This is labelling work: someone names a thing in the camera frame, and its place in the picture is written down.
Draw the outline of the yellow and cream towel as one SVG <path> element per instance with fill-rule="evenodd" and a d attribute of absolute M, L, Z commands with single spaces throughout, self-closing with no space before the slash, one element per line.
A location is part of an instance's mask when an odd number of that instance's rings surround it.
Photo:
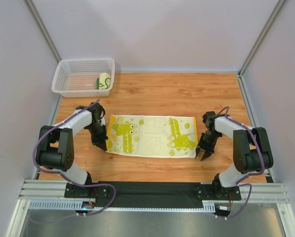
<path fill-rule="evenodd" d="M 174 116 L 111 115 L 107 152 L 146 158 L 194 158 L 196 119 Z"/>

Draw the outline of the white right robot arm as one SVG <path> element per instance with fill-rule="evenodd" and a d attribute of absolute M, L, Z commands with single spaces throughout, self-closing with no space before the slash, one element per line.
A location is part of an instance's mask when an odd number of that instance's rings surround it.
<path fill-rule="evenodd" d="M 217 174 L 212 181 L 216 194 L 231 190 L 248 177 L 264 173 L 274 164 L 268 134 L 263 127 L 250 127 L 227 115 L 210 111 L 203 115 L 207 130 L 201 134 L 196 146 L 196 156 L 205 160 L 214 153 L 218 138 L 223 135 L 233 141 L 233 164 Z"/>

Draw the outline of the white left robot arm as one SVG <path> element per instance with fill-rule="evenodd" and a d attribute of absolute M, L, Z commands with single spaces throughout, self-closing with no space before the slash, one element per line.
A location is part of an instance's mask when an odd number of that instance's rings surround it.
<path fill-rule="evenodd" d="M 90 133 L 92 145 L 107 151 L 108 140 L 105 110 L 97 101 L 79 106 L 72 115 L 53 126 L 41 127 L 39 139 L 33 148 L 33 162 L 40 172 L 58 174 L 70 184 L 91 187 L 89 172 L 75 161 L 74 137 L 82 130 Z"/>

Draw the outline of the green and cream patterned towel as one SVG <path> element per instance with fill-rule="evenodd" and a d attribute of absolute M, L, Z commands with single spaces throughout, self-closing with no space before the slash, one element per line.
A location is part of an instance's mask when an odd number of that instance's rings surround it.
<path fill-rule="evenodd" d="M 101 73 L 95 82 L 97 90 L 109 89 L 110 84 L 111 76 L 108 73 Z"/>

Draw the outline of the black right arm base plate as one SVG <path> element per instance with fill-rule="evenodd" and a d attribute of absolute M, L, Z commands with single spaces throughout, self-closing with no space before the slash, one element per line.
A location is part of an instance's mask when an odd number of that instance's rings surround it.
<path fill-rule="evenodd" d="M 200 184 L 195 187 L 199 200 L 241 200 L 239 187 L 224 188 L 213 184 Z"/>

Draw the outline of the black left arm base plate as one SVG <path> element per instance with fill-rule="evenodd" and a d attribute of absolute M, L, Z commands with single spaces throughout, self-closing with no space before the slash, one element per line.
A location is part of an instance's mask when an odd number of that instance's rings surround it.
<path fill-rule="evenodd" d="M 111 198 L 113 196 L 113 188 L 108 186 L 99 187 L 80 187 L 73 184 L 66 184 L 65 198 Z"/>

